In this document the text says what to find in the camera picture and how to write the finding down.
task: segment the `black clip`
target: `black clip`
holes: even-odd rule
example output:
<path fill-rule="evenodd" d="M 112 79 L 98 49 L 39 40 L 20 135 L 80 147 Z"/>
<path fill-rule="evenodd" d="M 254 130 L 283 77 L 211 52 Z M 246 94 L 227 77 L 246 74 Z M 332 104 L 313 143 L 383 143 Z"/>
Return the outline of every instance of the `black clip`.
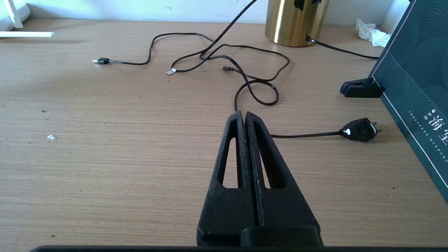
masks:
<path fill-rule="evenodd" d="M 347 81 L 340 87 L 340 93 L 345 97 L 379 98 L 386 90 L 374 83 L 373 77 Z"/>
<path fill-rule="evenodd" d="M 198 246 L 321 247 L 319 224 L 263 121 L 247 112 L 245 125 L 240 111 L 227 120 L 198 224 Z M 233 137 L 238 188 L 225 188 Z"/>

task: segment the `tissue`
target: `tissue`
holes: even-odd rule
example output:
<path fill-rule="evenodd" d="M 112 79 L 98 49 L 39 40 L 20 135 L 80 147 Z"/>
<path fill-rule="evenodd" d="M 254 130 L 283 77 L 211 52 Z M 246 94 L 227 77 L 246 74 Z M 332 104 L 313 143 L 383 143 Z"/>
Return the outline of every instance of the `tissue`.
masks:
<path fill-rule="evenodd" d="M 375 28 L 375 24 L 365 24 L 359 18 L 356 20 L 356 30 L 361 39 L 371 41 L 373 46 L 386 47 L 391 35 Z"/>

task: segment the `wood grain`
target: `wood grain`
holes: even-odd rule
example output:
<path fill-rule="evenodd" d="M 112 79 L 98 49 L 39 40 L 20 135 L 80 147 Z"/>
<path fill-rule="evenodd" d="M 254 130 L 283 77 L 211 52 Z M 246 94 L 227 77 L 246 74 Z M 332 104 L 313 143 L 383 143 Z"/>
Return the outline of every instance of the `wood grain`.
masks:
<path fill-rule="evenodd" d="M 243 80 L 216 60 L 167 76 L 180 56 L 208 45 L 227 24 L 30 20 L 24 30 L 51 39 L 0 39 L 0 247 L 45 244 L 195 245 L 196 225 L 233 97 Z M 319 46 L 269 42 L 264 25 L 236 24 L 223 43 L 279 51 L 291 65 L 273 82 L 280 101 L 239 108 L 273 134 L 333 131 L 368 117 L 384 131 L 370 143 L 340 137 L 277 139 L 322 228 L 327 246 L 448 246 L 448 207 L 379 99 L 347 99 L 344 81 L 363 78 L 373 60 Z M 352 27 L 323 28 L 320 40 L 368 55 L 380 48 Z M 247 73 L 271 77 L 283 59 L 223 49 Z M 198 62 L 186 60 L 183 69 Z M 268 88 L 255 86 L 262 99 Z M 57 137 L 47 140 L 48 135 Z M 235 172 L 226 175 L 231 186 Z"/>

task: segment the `gold cylinder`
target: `gold cylinder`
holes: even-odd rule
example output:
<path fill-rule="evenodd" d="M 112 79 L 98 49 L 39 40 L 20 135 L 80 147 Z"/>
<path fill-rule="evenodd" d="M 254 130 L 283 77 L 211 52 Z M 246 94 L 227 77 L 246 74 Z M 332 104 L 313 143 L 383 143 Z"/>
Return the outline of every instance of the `gold cylinder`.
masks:
<path fill-rule="evenodd" d="M 329 0 L 269 0 L 266 37 L 286 46 L 307 46 L 318 39 Z"/>

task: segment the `black cable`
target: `black cable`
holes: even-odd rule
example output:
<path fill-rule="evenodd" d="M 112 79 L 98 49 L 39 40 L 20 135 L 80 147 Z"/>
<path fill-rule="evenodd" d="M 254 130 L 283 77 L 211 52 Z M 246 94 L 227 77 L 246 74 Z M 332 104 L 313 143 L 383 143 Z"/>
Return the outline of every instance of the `black cable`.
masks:
<path fill-rule="evenodd" d="M 189 72 L 189 71 L 192 71 L 192 70 L 194 70 L 194 69 L 200 67 L 200 66 L 201 66 L 202 64 L 204 64 L 206 61 L 214 60 L 214 59 L 218 59 L 218 58 L 226 59 L 226 60 L 228 60 L 229 62 L 231 62 L 232 65 L 234 65 L 234 67 L 235 67 L 236 69 L 233 68 L 233 67 L 227 67 L 227 66 L 223 66 L 223 69 L 224 69 L 224 70 L 227 70 L 227 71 L 234 71 L 234 72 L 237 72 L 237 73 L 241 74 L 241 76 L 242 76 L 243 79 L 244 79 L 244 84 L 243 84 L 243 85 L 238 89 L 238 91 L 236 92 L 236 94 L 235 94 L 235 98 L 234 98 L 234 101 L 233 101 L 233 106 L 234 106 L 235 111 L 238 110 L 238 107 L 237 107 L 238 96 L 240 95 L 241 91 L 242 91 L 245 87 L 248 88 L 248 90 L 249 90 L 250 94 L 252 95 L 253 99 L 256 100 L 258 103 L 260 103 L 260 104 L 262 104 L 262 105 L 266 105 L 266 106 L 272 106 L 272 105 L 274 105 L 274 104 L 276 104 L 276 103 L 278 102 L 278 100 L 279 100 L 279 98 L 280 98 L 280 95 L 279 95 L 279 92 L 278 92 L 277 88 L 276 88 L 273 84 L 271 84 L 270 81 L 275 80 L 275 79 L 278 77 L 278 75 L 280 74 L 280 72 L 281 72 L 285 67 L 287 67 L 287 66 L 289 65 L 290 60 L 289 60 L 289 58 L 288 58 L 287 56 L 285 56 L 284 54 L 281 54 L 281 53 L 279 53 L 279 52 L 270 51 L 270 50 L 261 49 L 261 48 L 256 48 L 256 47 L 252 47 L 252 46 L 247 46 L 247 45 L 229 45 L 229 44 L 222 44 L 222 45 L 218 46 L 216 49 L 214 49 L 214 50 L 213 50 L 211 53 L 209 53 L 207 56 L 205 56 L 205 54 L 206 54 L 206 53 L 207 53 L 213 46 L 215 46 L 216 43 L 217 43 L 217 42 L 218 42 L 218 41 L 219 41 L 219 40 L 220 40 L 220 39 L 227 33 L 227 31 L 228 31 L 228 30 L 235 24 L 235 22 L 241 17 L 241 15 L 242 15 L 242 14 L 243 14 L 243 13 L 244 13 L 244 12 L 245 12 L 245 11 L 246 11 L 246 10 L 253 4 L 253 3 L 255 3 L 256 1 L 257 1 L 257 0 L 252 0 L 248 5 L 246 5 L 246 7 L 245 7 L 245 8 L 244 8 L 244 9 L 243 9 L 243 10 L 242 10 L 242 11 L 241 11 L 241 12 L 240 12 L 240 13 L 239 13 L 239 14 L 238 14 L 238 15 L 237 15 L 237 16 L 236 16 L 230 23 L 229 23 L 229 25 L 227 25 L 227 27 L 221 32 L 221 34 L 220 34 L 215 40 L 212 40 L 212 39 L 210 39 L 209 37 L 207 37 L 207 36 L 205 36 L 205 35 L 203 35 L 203 34 L 200 34 L 200 33 L 193 33 L 193 32 L 164 33 L 164 34 L 157 35 L 157 36 L 155 36 L 155 37 L 152 39 L 152 41 L 151 41 L 151 45 L 150 45 L 150 47 L 149 47 L 148 59 L 147 59 L 145 62 L 142 62 L 142 63 L 133 63 L 133 62 L 126 62 L 126 61 L 114 61 L 114 60 L 109 60 L 109 59 L 107 59 L 107 58 L 100 58 L 100 59 L 96 60 L 95 62 L 98 62 L 98 63 L 100 63 L 100 64 L 116 63 L 116 64 L 127 64 L 127 65 L 146 65 L 146 64 L 148 64 L 148 63 L 151 61 L 151 52 L 152 52 L 152 48 L 153 48 L 153 46 L 154 46 L 154 44 L 155 44 L 156 39 L 158 39 L 158 38 L 160 38 L 160 37 L 164 37 L 164 36 L 170 36 L 170 35 L 197 35 L 197 36 L 201 36 L 201 37 L 203 37 L 203 38 L 205 38 L 205 39 L 211 41 L 211 44 L 210 44 L 209 46 L 207 46 L 207 48 L 205 48 L 205 49 L 203 49 L 203 50 L 201 50 L 201 51 L 199 51 L 199 52 L 195 52 L 195 53 L 192 53 L 192 54 L 189 54 L 189 55 L 185 55 L 185 56 L 182 56 L 182 57 L 178 58 L 177 60 L 175 60 L 175 61 L 171 64 L 171 68 L 172 68 L 173 70 L 175 70 L 176 72 L 181 72 L 181 73 L 182 73 L 182 72 Z M 316 40 L 313 40 L 313 39 L 311 39 L 310 41 L 313 42 L 313 43 L 317 43 L 317 44 L 320 44 L 320 45 L 323 45 L 323 46 L 326 46 L 326 47 L 329 47 L 329 48 L 338 50 L 338 51 L 348 52 L 348 53 L 355 54 L 355 55 L 358 55 L 358 56 L 363 56 L 363 55 L 360 55 L 360 54 L 356 54 L 356 53 L 353 53 L 353 52 L 349 52 L 349 51 L 345 51 L 345 50 L 342 50 L 342 49 L 337 49 L 337 48 L 328 46 L 328 45 L 326 45 L 326 44 L 320 43 L 320 42 L 318 42 L 318 41 L 316 41 Z M 214 55 L 219 49 L 221 49 L 222 47 L 249 48 L 249 49 L 253 49 L 253 50 L 257 50 L 257 51 L 273 53 L 273 54 L 279 55 L 279 56 L 283 57 L 284 59 L 286 59 L 286 63 L 285 63 L 285 64 L 284 64 L 284 65 L 277 71 L 277 73 L 274 75 L 274 77 L 269 78 L 269 79 L 258 78 L 258 77 L 255 77 L 255 76 L 251 76 L 251 75 L 246 74 L 246 73 L 243 71 L 243 69 L 241 68 L 241 66 L 240 66 L 234 59 L 232 59 L 231 57 L 229 57 L 229 56 L 227 56 L 227 55 L 217 55 L 217 56 L 213 56 L 213 55 Z M 184 70 L 180 70 L 180 69 L 176 69 L 176 68 L 175 68 L 176 63 L 180 62 L 180 61 L 183 60 L 183 59 L 186 59 L 186 58 L 189 58 L 189 57 L 192 57 L 192 56 L 195 56 L 195 55 L 199 55 L 199 59 L 201 59 L 202 61 L 199 62 L 199 63 L 198 63 L 197 65 L 195 65 L 194 67 L 191 67 L 191 68 L 189 68 L 189 69 L 184 69 Z M 272 88 L 273 91 L 275 92 L 275 95 L 276 95 L 275 100 L 272 101 L 272 102 L 265 102 L 265 101 L 260 100 L 260 99 L 254 94 L 254 92 L 253 92 L 253 90 L 252 90 L 251 84 L 254 84 L 254 83 L 265 84 L 265 85 L 269 86 L 270 88 Z M 330 136 L 330 135 L 340 135 L 340 133 L 339 133 L 339 131 L 335 131 L 335 132 L 318 133 L 318 134 L 308 134 L 308 135 L 271 135 L 271 136 L 274 137 L 274 138 L 304 138 L 304 137 Z"/>
<path fill-rule="evenodd" d="M 323 47 L 326 47 L 326 48 L 330 48 L 330 49 L 333 49 L 333 50 L 336 50 L 336 51 L 339 51 L 339 52 L 346 52 L 346 53 L 350 53 L 350 54 L 353 54 L 353 55 L 356 55 L 356 56 L 360 56 L 360 57 L 364 57 L 364 58 L 368 58 L 368 59 L 374 59 L 374 60 L 379 59 L 379 57 L 362 55 L 362 54 L 359 54 L 359 53 L 355 53 L 355 52 L 347 51 L 347 50 L 344 50 L 344 49 L 340 49 L 340 48 L 331 46 L 329 44 L 325 44 L 325 43 L 319 42 L 319 41 L 317 41 L 315 39 L 312 39 L 309 36 L 306 38 L 306 40 L 310 41 L 311 43 L 314 43 L 314 44 L 317 44 L 317 45 L 320 45 L 320 46 L 323 46 Z"/>

